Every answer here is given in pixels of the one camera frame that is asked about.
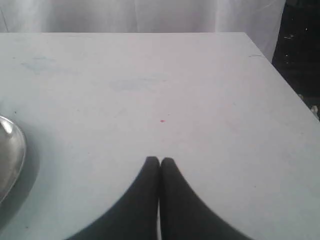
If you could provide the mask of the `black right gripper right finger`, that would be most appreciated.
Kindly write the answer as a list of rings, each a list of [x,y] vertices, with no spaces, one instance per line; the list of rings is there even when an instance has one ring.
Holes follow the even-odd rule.
[[[211,211],[172,158],[160,165],[159,210],[163,240],[245,240],[247,237]]]

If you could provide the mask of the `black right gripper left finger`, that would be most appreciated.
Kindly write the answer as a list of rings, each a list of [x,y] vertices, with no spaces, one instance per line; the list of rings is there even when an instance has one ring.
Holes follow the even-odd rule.
[[[71,240],[156,240],[160,162],[146,158],[124,195]]]

